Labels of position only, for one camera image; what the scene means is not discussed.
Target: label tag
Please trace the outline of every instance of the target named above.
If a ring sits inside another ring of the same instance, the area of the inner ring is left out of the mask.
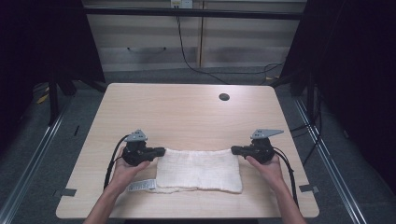
[[[157,181],[155,179],[136,181],[129,185],[128,191],[137,191],[142,189],[155,189]]]

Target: round black object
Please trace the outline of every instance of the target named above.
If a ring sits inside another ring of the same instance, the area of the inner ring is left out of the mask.
[[[255,159],[261,163],[264,164],[268,161],[270,161],[275,155],[275,151],[273,148],[266,148],[264,151],[262,151],[261,154],[257,155]]]
[[[222,101],[228,101],[228,100],[230,100],[230,95],[227,94],[227,93],[222,93],[222,94],[219,95],[219,98]]]

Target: metal bracket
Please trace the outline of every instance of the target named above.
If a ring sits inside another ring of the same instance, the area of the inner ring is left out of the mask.
[[[251,136],[251,139],[262,139],[269,136],[273,136],[279,133],[283,133],[282,130],[272,130],[272,129],[257,129]]]
[[[124,141],[125,142],[138,142],[138,141],[147,141],[148,138],[143,133],[142,130],[138,129],[131,133]]]
[[[62,196],[74,197],[76,191],[76,189],[57,189],[53,192],[52,196],[56,198],[62,198]]]
[[[319,193],[319,189],[317,186],[311,186],[311,185],[301,185],[300,187],[300,192],[304,193],[304,192],[308,192],[308,191],[312,191],[314,194]]]

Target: wooden table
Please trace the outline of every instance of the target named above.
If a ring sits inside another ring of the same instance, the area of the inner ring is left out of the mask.
[[[228,101],[219,95],[227,93]],[[128,133],[142,129],[148,147],[178,150],[221,150],[247,146],[256,129],[279,129],[270,137],[274,147],[282,149],[294,169],[297,195],[305,217],[318,215],[304,168],[292,141],[282,109],[271,87],[111,84],[98,109],[78,161],[67,184],[76,189],[74,197],[63,196],[56,214],[60,218],[84,218],[103,191],[106,168],[118,141]],[[280,217],[276,197],[259,173],[239,157],[243,192],[185,191],[153,194],[124,192],[111,217],[120,218],[259,218]],[[286,165],[281,162],[290,186]],[[156,160],[135,180],[155,178]]]

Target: gray carpet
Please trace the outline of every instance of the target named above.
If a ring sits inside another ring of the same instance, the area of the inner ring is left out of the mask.
[[[206,71],[258,72],[262,71],[262,68],[212,68]],[[275,69],[267,76],[276,76],[279,71]],[[265,78],[264,74],[215,74],[215,76],[234,85],[258,85]],[[221,81],[209,75],[198,74],[190,69],[107,73],[106,80],[107,84],[111,82],[222,84]],[[82,221],[57,218],[55,210],[60,199],[53,196],[56,189],[65,187],[103,97],[102,93],[92,90],[85,84],[77,82],[76,85],[78,92],[72,97],[64,120],[12,223],[81,223]],[[276,94],[289,127],[293,129],[304,124],[297,112],[294,98],[290,95],[289,85],[276,88]],[[36,105],[33,101],[24,117],[25,119],[20,124],[19,134],[0,160],[1,206],[16,185],[47,129],[50,117],[49,102]],[[336,116],[328,111],[325,105],[322,106],[322,126],[322,137],[352,194],[360,204],[367,221],[369,223],[395,223],[395,195],[361,157],[354,143],[345,138]],[[292,133],[293,136],[297,136],[294,142],[302,161],[314,144],[309,134],[305,132],[306,129],[301,129]],[[318,217],[309,218],[308,222],[353,223],[318,153],[312,154],[305,166],[305,171],[311,185],[319,189],[315,197],[320,214]],[[112,219],[108,223],[124,223],[124,220]],[[259,223],[281,223],[281,220],[280,218],[264,218],[259,219]]]

